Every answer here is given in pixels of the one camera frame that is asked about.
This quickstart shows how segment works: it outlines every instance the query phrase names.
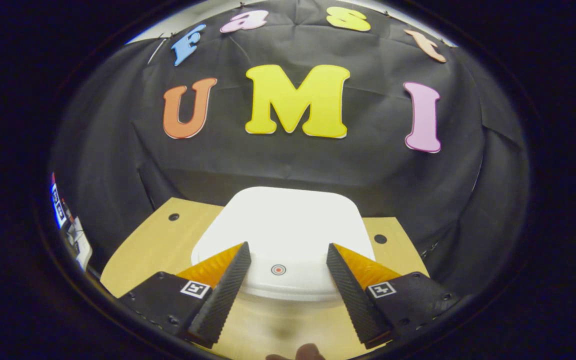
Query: white plate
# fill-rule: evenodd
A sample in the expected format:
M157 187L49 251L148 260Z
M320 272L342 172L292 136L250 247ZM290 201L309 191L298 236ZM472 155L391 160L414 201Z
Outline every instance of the white plate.
M192 264L242 242L251 264L241 291L288 301L341 297L326 265L329 243L375 260L357 206L320 191L250 187L238 192L192 249Z

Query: target sticker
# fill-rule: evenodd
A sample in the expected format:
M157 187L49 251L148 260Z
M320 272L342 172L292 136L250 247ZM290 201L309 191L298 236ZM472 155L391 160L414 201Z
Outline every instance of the target sticker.
M274 275L284 275L286 273L286 267L284 265L274 265L270 268L270 271L272 271Z

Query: yellow letter m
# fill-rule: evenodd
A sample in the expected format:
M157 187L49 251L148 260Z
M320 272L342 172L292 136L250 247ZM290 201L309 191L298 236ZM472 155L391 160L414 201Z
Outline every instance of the yellow letter m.
M246 123L251 134L272 134L277 123L270 119L270 105L287 133L294 132L310 107L303 132L313 137L343 138L348 130L341 121L341 94L350 71L341 66L320 64L312 68L295 89L281 66L265 64L250 68L246 77L253 81L252 119Z

